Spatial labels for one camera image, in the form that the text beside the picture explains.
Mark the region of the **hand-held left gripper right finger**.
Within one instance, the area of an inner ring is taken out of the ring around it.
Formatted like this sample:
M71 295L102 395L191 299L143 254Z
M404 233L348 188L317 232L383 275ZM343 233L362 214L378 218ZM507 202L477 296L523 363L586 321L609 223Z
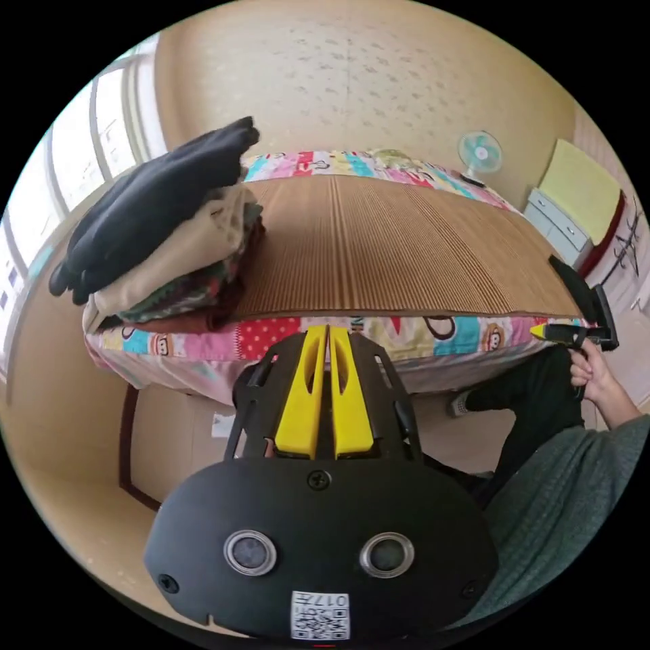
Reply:
M367 454L374 438L348 331L330 328L329 348L334 454Z

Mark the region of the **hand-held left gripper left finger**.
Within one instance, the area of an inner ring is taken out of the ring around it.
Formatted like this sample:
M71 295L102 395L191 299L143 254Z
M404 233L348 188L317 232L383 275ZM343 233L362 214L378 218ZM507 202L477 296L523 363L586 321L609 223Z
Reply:
M316 457L327 344L328 325L312 326L305 333L275 435L281 454Z

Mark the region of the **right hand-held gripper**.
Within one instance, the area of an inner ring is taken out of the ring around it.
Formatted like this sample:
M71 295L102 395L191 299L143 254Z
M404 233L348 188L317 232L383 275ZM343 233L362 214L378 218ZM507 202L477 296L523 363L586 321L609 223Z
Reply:
M550 256L548 262L588 324L538 324L531 327L529 333L540 341L558 343L574 349L583 341L589 340L602 351L611 351L612 312L603 286L596 284L590 287L575 269L556 256Z

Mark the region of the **person's right hand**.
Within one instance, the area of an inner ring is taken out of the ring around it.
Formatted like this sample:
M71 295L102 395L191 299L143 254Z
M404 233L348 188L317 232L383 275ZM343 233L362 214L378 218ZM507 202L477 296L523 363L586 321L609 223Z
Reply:
M640 410L614 377L601 350L589 339L569 350L571 384L584 389L608 429L616 429L641 417Z

